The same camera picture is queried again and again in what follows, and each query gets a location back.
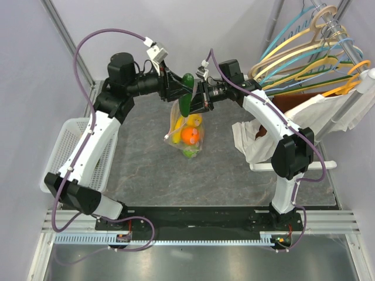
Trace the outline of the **green cucumber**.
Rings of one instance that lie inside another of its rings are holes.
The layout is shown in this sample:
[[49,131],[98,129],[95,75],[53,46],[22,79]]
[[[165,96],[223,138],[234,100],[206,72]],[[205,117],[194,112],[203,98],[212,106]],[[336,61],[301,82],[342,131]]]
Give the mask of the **green cucumber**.
[[190,73],[186,73],[182,77],[181,83],[185,86],[186,93],[179,98],[179,110],[183,117],[188,117],[190,114],[190,103],[193,95],[193,87],[195,83],[194,76]]

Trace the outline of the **clear zip top bag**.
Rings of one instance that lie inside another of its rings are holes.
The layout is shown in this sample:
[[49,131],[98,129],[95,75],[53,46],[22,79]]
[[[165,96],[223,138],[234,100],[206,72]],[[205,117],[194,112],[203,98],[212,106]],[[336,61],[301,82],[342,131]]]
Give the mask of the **clear zip top bag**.
[[195,157],[203,147],[204,125],[202,114],[183,117],[179,102],[174,101],[170,112],[169,132],[164,142],[179,149],[187,158]]

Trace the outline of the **orange fruit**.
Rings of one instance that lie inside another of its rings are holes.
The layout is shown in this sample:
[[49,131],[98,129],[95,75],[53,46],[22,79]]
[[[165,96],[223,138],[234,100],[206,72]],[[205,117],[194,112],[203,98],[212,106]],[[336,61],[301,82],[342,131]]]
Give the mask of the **orange fruit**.
[[200,133],[197,128],[186,126],[181,131],[181,140],[186,145],[195,145],[200,141]]

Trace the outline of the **yellow banana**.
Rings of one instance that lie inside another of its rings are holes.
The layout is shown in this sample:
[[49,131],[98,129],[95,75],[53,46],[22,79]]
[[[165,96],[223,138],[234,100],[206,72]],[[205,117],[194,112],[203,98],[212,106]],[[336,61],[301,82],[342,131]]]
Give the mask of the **yellow banana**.
[[185,125],[185,118],[183,116],[180,116],[178,120],[176,121],[175,128],[173,129],[173,134],[172,134],[173,144],[178,144],[180,142],[181,131],[184,125]]

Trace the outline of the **green custard apple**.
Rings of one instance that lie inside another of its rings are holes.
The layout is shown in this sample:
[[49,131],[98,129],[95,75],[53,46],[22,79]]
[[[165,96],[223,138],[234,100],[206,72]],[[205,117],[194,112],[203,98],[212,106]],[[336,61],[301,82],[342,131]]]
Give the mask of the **green custard apple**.
[[182,150],[183,155],[189,159],[196,157],[199,152],[200,152],[199,149],[192,149],[192,148],[185,148],[184,150]]

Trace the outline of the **yellow pear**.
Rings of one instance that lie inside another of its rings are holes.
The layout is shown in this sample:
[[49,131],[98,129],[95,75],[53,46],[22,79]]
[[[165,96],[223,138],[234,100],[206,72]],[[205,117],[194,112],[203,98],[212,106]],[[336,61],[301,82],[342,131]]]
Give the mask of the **yellow pear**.
[[201,114],[191,114],[187,117],[186,125],[196,128],[201,125],[202,120]]

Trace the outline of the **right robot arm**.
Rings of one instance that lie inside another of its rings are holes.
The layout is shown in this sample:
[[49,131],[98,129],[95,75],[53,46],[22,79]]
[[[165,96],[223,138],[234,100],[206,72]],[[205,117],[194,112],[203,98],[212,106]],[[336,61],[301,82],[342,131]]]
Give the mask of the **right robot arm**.
[[259,83],[246,80],[236,59],[219,64],[222,77],[216,85],[209,85],[208,61],[203,60],[197,69],[201,79],[190,103],[190,113],[211,111],[214,103],[230,99],[251,113],[277,144],[271,165],[277,174],[277,186],[272,199],[268,223],[274,230],[284,229],[295,212],[295,184],[313,161],[311,129],[302,129],[271,102]]

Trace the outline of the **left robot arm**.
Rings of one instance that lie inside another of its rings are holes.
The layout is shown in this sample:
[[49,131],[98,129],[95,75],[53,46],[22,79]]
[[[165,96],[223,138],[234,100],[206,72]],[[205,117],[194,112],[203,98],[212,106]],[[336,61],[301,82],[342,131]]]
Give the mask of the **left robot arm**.
[[163,101],[174,101],[191,93],[194,77],[190,73],[179,77],[164,62],[147,73],[140,72],[129,53],[117,53],[107,66],[108,78],[97,96],[88,125],[57,173],[48,172],[44,182],[53,197],[85,215],[108,218],[116,230],[128,225],[128,215],[122,203],[89,188],[94,169],[109,140],[115,135],[130,110],[134,98],[157,92]]

